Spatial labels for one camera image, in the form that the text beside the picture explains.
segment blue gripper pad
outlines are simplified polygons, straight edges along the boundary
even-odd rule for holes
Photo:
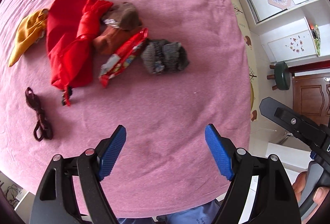
[[[220,170],[220,174],[231,181],[234,176],[231,168],[231,158],[228,156],[219,136],[215,133],[211,125],[205,127],[205,140]]]
[[[317,154],[314,151],[311,151],[311,155],[310,155],[311,159],[313,159],[315,161]]]
[[[108,148],[100,158],[98,178],[102,181],[109,176],[117,158],[126,142],[126,128],[121,126],[115,134],[111,136]]]

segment brown cloth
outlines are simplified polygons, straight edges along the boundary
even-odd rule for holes
[[[113,5],[101,17],[101,20],[107,26],[131,31],[140,25],[140,19],[135,6],[132,3],[124,2]]]
[[[105,31],[93,40],[93,46],[103,55],[112,55],[124,42],[140,32],[142,23],[131,31],[108,26]]]

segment yellow cloth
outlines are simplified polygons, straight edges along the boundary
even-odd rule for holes
[[[22,54],[42,35],[47,25],[48,9],[42,9],[24,18],[16,32],[15,46],[8,67],[13,66]]]

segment screw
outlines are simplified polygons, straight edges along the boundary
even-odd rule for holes
[[[237,153],[238,153],[239,155],[244,155],[244,154],[246,154],[246,150],[244,150],[244,149],[242,149],[242,148],[238,148],[238,149],[237,149]]]
[[[94,154],[94,149],[87,149],[86,151],[85,151],[85,154],[87,155],[87,156],[90,156],[90,155],[93,155]]]
[[[272,154],[270,158],[275,162],[278,160],[278,157],[275,154]]]
[[[59,161],[61,159],[61,155],[59,154],[56,154],[54,157],[53,157],[53,161]]]

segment person's leg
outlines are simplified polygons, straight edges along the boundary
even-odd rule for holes
[[[146,218],[118,218],[119,224],[155,224],[152,217]]]
[[[158,216],[157,220],[165,221],[166,224],[211,224],[219,209],[219,202],[213,200],[192,209]]]

